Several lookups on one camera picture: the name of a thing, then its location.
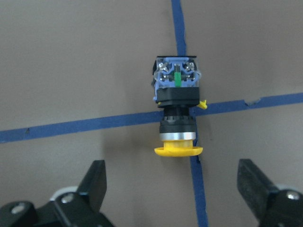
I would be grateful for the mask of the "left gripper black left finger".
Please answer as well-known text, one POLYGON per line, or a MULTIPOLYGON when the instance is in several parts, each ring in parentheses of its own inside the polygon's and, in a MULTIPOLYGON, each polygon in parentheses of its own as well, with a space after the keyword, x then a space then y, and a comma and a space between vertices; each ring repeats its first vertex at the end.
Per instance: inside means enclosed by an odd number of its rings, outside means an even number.
POLYGON ((106 165, 95 160, 79 186, 61 190, 44 206, 14 201, 0 208, 2 227, 111 227, 100 212, 107 190, 106 165))

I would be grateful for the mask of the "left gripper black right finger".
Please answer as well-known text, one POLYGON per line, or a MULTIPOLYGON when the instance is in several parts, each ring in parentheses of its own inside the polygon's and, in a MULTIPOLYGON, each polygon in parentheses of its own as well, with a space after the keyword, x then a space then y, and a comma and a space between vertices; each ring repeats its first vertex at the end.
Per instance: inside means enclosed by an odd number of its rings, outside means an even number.
POLYGON ((259 227, 301 227, 303 194, 277 187, 251 159, 240 159, 237 189, 259 227))

